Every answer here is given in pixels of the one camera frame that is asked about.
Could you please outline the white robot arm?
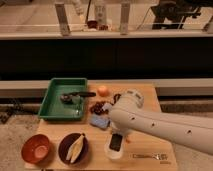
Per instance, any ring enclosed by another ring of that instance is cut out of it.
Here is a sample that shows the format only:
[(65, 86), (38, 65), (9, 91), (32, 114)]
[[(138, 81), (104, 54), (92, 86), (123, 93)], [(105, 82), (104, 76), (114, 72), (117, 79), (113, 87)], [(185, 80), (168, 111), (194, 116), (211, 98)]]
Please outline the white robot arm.
[(213, 155), (213, 118), (154, 112), (143, 103), (135, 89), (121, 94), (109, 111), (116, 133), (125, 136), (135, 130)]

